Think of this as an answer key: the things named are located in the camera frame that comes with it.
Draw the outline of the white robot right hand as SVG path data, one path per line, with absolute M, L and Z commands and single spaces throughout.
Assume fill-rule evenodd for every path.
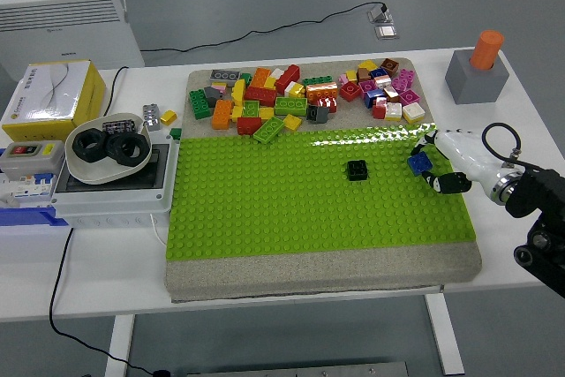
M 484 138 L 475 132 L 429 132 L 420 138 L 411 150 L 410 160 L 414 161 L 427 146 L 434 146 L 454 168 L 453 172 L 440 176 L 432 173 L 430 168 L 422 168 L 416 172 L 441 194 L 467 192 L 476 182 L 492 202 L 503 205 L 522 176 L 521 170 L 503 156 L 494 154 L 486 147 Z

